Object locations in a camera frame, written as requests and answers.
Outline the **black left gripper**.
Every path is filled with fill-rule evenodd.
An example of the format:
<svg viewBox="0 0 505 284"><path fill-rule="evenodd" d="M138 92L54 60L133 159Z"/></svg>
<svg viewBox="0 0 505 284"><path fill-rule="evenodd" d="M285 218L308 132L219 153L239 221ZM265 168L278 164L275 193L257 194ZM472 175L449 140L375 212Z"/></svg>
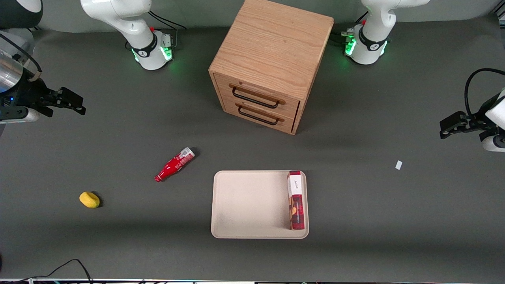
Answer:
<svg viewBox="0 0 505 284"><path fill-rule="evenodd" d="M487 131L493 133L495 135L498 134L498 126L492 122L489 118L486 117L485 113L491 109L492 106L496 103L498 99L498 95L494 95L487 101L485 101L479 110L475 113L472 113L469 109L469 99L468 95L466 95L466 111L471 118L471 125L475 128L480 128L483 131ZM445 140L451 135L455 135L458 133L468 133L471 131L471 128L468 126L467 115L463 111L457 111L449 117L440 121L440 139Z"/></svg>

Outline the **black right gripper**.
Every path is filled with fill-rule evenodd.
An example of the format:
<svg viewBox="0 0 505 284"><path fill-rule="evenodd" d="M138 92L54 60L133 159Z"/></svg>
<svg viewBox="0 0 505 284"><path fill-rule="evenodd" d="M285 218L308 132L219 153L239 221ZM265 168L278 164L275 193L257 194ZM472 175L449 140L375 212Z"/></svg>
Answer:
<svg viewBox="0 0 505 284"><path fill-rule="evenodd" d="M83 97L68 88L57 92L47 88L42 79L30 82L26 76L11 88L1 87L2 121L36 121L40 115L53 117L55 108L67 108L79 115L86 114Z"/></svg>

